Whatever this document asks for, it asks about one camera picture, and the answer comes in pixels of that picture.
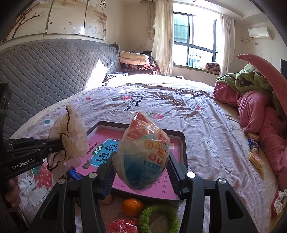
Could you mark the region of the person's left hand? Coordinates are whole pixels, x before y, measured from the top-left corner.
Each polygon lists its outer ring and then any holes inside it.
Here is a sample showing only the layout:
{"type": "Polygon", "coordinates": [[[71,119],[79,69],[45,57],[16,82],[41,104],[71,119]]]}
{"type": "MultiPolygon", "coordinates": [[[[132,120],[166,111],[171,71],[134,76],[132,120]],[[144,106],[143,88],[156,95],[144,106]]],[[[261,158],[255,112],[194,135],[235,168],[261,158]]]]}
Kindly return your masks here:
{"type": "Polygon", "coordinates": [[[10,179],[8,181],[8,187],[9,191],[5,195],[6,201],[9,202],[13,208],[16,208],[20,203],[18,177],[10,179]]]}

